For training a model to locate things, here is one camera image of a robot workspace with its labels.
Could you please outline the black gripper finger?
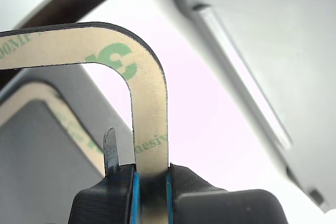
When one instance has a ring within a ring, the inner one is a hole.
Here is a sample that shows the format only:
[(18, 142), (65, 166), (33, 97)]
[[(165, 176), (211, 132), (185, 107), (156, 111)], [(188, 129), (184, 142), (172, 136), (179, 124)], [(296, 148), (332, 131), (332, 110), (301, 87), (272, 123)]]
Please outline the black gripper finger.
[(262, 189), (227, 191), (171, 164), (166, 177), (169, 223), (286, 223), (278, 199)]
[(140, 176), (134, 164), (119, 165), (116, 131), (103, 138), (105, 177), (74, 197), (69, 223), (141, 223)]

